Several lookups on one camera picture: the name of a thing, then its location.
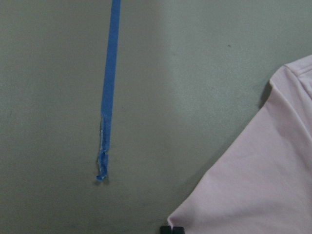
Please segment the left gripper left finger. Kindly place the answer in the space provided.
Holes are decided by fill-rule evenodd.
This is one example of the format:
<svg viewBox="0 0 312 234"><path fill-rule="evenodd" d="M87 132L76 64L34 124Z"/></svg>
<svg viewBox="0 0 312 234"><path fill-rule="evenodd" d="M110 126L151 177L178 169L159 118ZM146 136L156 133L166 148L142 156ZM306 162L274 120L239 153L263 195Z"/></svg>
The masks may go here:
<svg viewBox="0 0 312 234"><path fill-rule="evenodd" d="M159 228L160 234L172 234L171 226L161 226Z"/></svg>

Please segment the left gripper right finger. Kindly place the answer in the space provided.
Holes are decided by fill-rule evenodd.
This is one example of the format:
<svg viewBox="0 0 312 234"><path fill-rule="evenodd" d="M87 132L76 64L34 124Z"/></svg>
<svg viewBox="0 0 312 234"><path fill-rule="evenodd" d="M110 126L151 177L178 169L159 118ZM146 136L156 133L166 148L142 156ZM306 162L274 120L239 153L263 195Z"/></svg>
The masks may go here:
<svg viewBox="0 0 312 234"><path fill-rule="evenodd" d="M184 228L180 226L174 226L173 234L184 234Z"/></svg>

